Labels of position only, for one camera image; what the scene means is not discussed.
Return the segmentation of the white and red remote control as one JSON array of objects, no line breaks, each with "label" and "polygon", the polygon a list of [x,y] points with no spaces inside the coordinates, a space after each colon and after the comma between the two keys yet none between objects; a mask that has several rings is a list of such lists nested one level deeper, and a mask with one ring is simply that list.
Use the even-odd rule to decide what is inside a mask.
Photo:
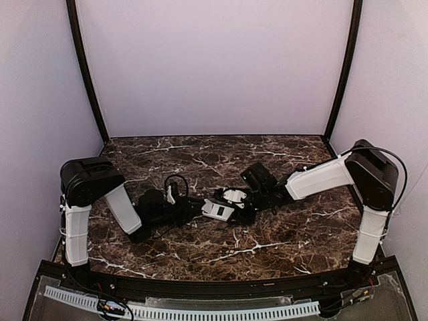
[{"label": "white and red remote control", "polygon": [[212,202],[208,199],[204,200],[204,205],[201,208],[202,215],[208,218],[219,221],[228,221],[235,212],[233,207]]}]

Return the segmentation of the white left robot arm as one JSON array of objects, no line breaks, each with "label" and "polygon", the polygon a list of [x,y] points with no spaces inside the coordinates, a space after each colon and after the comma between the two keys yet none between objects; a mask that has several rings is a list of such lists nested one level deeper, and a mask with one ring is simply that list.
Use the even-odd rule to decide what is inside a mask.
[{"label": "white left robot arm", "polygon": [[180,227],[190,222],[201,214],[205,204],[202,199],[190,197],[188,190],[180,193],[172,176],[165,179],[163,190],[147,190],[133,204],[124,176],[104,156],[69,160],[60,169],[60,179],[60,231],[65,261],[73,268],[89,262],[89,216],[100,199],[133,243],[150,238],[160,227]]}]

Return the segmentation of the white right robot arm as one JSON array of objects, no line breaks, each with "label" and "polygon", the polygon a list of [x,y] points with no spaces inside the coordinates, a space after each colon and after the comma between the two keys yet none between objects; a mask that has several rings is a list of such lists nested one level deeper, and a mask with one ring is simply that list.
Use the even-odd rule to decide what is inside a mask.
[{"label": "white right robot arm", "polygon": [[353,186],[362,202],[362,219],[352,260],[369,265],[387,231],[401,196],[396,194],[399,157],[361,139],[342,154],[276,179],[261,163],[247,167],[241,178],[249,187],[244,199],[252,211],[289,205],[343,186]]}]

